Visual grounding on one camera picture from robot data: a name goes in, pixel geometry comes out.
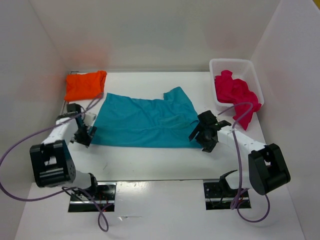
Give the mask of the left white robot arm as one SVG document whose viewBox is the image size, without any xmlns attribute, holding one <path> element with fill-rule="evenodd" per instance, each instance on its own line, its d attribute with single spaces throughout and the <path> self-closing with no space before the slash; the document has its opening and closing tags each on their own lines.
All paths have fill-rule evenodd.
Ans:
<svg viewBox="0 0 320 240">
<path fill-rule="evenodd" d="M 99 196 L 100 188 L 92 173 L 76 170 L 68 145 L 78 143 L 89 147 L 97 127 L 91 126 L 95 114 L 85 114 L 83 107 L 71 103 L 66 113 L 56 118 L 58 127 L 40 144 L 33 145 L 30 150 L 35 183 L 38 187 L 75 187 L 88 200 Z"/>
</svg>

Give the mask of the teal t shirt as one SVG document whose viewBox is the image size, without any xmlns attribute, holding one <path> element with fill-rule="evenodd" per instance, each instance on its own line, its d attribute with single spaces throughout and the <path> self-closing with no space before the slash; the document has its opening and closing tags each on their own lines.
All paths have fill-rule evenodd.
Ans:
<svg viewBox="0 0 320 240">
<path fill-rule="evenodd" d="M 94 126 L 92 144 L 134 148 L 190 148 L 200 144 L 189 140 L 198 114 L 181 87 L 162 99 L 140 99 L 108 93 Z"/>
</svg>

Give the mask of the orange t shirt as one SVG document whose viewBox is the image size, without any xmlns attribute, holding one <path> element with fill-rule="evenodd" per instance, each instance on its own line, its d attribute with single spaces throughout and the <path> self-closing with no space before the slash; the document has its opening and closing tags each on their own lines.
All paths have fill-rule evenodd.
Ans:
<svg viewBox="0 0 320 240">
<path fill-rule="evenodd" d="M 92 100 L 104 92 L 107 72 L 99 70 L 86 74 L 69 74 L 66 77 L 66 102 Z"/>
</svg>

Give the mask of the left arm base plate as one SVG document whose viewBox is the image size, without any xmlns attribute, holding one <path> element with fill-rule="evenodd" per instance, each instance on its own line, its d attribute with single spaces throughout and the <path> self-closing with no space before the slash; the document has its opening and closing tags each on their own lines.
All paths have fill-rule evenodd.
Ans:
<svg viewBox="0 0 320 240">
<path fill-rule="evenodd" d="M 98 182 L 97 192 L 91 197 L 103 212 L 115 211 L 116 182 Z M 68 212 L 69 213 L 93 213 L 98 212 L 93 201 L 81 191 L 71 191 Z"/>
</svg>

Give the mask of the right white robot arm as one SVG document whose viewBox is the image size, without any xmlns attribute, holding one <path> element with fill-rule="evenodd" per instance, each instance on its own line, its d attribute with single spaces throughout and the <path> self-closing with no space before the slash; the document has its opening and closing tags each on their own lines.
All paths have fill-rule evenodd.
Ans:
<svg viewBox="0 0 320 240">
<path fill-rule="evenodd" d="M 263 196 L 291 181 L 281 148 L 275 144 L 256 141 L 234 129 L 226 120 L 218 121 L 210 110 L 198 115 L 198 124 L 189 140 L 200 144 L 202 151 L 211 153 L 216 145 L 236 152 L 238 169 L 219 178 L 219 191 L 229 197 L 237 189 L 253 189 Z"/>
</svg>

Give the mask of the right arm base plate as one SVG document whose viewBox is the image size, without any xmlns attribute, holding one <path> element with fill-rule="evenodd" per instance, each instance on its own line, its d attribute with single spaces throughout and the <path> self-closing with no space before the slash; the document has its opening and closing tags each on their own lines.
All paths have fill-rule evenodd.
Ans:
<svg viewBox="0 0 320 240">
<path fill-rule="evenodd" d="M 231 202 L 237 195 L 237 189 L 223 190 L 218 180 L 203 182 L 205 207 L 210 210 L 229 210 Z"/>
</svg>

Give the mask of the pink t shirt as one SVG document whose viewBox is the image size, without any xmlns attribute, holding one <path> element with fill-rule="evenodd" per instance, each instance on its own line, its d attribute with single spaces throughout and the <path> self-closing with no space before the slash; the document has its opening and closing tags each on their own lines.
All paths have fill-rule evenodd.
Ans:
<svg viewBox="0 0 320 240">
<path fill-rule="evenodd" d="M 252 109 L 238 123 L 246 131 L 252 120 L 253 114 L 260 110 L 262 104 L 253 91 L 250 91 L 248 84 L 232 77 L 233 73 L 229 70 L 223 70 L 220 75 L 214 79 L 217 100 L 221 103 L 239 104 L 251 103 Z"/>
</svg>

